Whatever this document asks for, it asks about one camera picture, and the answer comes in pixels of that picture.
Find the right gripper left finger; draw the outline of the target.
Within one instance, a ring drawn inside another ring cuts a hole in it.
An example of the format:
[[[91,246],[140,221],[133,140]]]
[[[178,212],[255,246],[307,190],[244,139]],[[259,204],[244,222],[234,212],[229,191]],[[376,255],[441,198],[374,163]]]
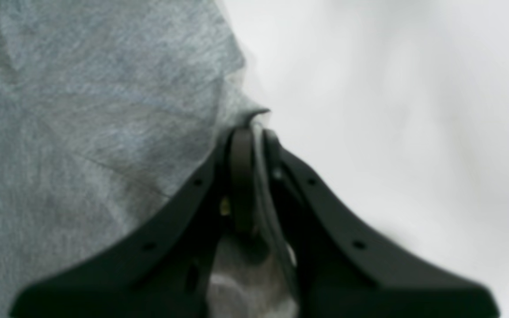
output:
[[[13,318],[206,318],[225,233],[249,236],[253,134],[235,128],[145,225],[106,251],[20,292]]]

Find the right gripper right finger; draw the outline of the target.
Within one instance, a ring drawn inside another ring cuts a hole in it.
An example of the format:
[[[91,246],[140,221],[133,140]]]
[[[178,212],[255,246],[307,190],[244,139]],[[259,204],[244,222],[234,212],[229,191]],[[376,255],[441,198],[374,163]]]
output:
[[[419,258],[346,207],[263,131],[270,191],[293,250],[302,318],[498,318],[491,292]]]

